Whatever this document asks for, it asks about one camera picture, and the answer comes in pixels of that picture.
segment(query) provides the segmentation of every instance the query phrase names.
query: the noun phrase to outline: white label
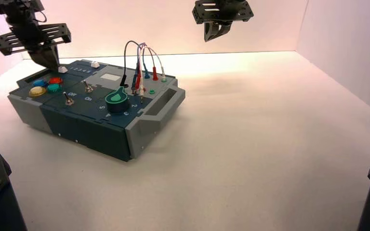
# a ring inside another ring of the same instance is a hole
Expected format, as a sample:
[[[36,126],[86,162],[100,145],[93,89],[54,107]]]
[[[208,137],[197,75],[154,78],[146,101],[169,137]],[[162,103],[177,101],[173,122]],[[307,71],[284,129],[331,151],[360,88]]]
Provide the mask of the white label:
[[[117,81],[121,78],[121,76],[106,73],[106,74],[102,75],[100,78],[105,78],[105,79],[108,79],[108,80]]]

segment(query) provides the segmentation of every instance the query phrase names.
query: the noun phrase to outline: push button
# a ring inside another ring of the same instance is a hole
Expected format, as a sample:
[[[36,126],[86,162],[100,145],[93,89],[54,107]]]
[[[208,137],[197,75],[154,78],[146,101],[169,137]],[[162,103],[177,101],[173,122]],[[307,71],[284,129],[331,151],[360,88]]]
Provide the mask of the push button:
[[[60,77],[53,77],[53,78],[51,78],[50,80],[49,80],[49,83],[50,84],[60,84],[60,83],[62,83],[63,82],[63,80],[62,80],[62,78],[60,78]]]
[[[30,89],[29,96],[30,97],[38,97],[46,93],[46,89],[43,87],[34,87]]]
[[[61,87],[59,84],[51,84],[47,87],[47,91],[50,93],[55,93],[60,91]]]
[[[35,82],[33,82],[33,86],[35,87],[46,87],[47,86],[47,82],[44,81],[44,80],[36,80]]]

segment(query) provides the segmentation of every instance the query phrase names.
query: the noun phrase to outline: yellow button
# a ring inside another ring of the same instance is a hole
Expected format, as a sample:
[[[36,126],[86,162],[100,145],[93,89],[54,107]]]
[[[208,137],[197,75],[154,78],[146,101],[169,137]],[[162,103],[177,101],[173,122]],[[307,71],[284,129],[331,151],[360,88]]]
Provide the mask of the yellow button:
[[[30,89],[29,96],[31,97],[38,97],[46,93],[46,89],[43,87],[34,87]]]

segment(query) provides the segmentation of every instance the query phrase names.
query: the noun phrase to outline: white tabletop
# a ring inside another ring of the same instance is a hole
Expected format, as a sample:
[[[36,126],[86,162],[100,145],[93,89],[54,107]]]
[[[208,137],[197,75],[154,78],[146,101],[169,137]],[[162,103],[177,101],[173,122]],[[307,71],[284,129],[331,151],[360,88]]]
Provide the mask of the white tabletop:
[[[0,153],[30,231],[355,230],[369,106],[295,52],[162,61],[186,99],[128,163],[22,123],[6,96],[39,66],[0,77]]]

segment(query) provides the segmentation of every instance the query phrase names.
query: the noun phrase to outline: green button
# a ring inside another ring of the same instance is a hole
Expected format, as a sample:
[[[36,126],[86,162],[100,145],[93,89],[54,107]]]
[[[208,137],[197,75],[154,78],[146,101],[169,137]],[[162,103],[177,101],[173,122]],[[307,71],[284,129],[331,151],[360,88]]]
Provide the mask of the green button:
[[[58,92],[61,89],[61,86],[59,84],[51,84],[47,87],[47,91],[54,93]]]

